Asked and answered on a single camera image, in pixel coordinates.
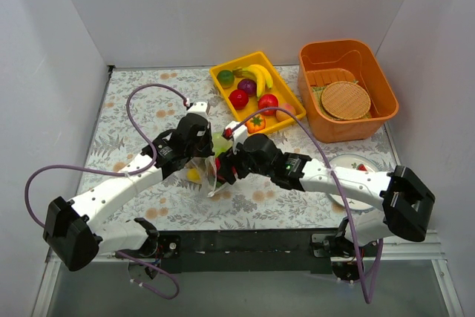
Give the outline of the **green fake apple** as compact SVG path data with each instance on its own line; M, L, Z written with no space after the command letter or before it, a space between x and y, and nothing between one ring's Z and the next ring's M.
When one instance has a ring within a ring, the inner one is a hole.
M217 157L221 153L226 152L232 147L232 141L225 139L221 133L213 133L212 135L213 152Z

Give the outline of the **clear zip top bag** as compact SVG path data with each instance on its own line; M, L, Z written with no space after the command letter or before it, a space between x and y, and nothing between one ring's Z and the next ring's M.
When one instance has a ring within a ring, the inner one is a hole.
M200 173L201 184L193 184L197 184L207 197L213 197L226 187L226 183L221 183L217 178L217 159L218 156L215 155L206 158L194 158L186 164L185 168L178 173L178 176L188 183L193 183L186 179L186 172L189 169L197 169Z

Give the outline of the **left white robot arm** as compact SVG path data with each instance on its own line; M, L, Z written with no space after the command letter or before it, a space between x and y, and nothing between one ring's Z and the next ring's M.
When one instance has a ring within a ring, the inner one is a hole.
M69 201L49 204L43 238L70 271L87 266L98 254L125 251L135 257L155 254L160 233L145 218L106 226L106 219L146 189L183 169L196 157L212 156L211 125L205 114L188 113L174 130L159 135L124 171Z

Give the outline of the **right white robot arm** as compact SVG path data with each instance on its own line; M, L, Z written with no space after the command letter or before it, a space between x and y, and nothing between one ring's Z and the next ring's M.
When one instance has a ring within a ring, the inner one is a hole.
M435 203L431 190L406 166L392 172L326 167L308 155L281 151L264 134L252 135L218 156L219 181L234 184L248 174L268 177L282 189L340 195L372 206L354 227L341 225L335 245L348 256L390 236L424 241Z

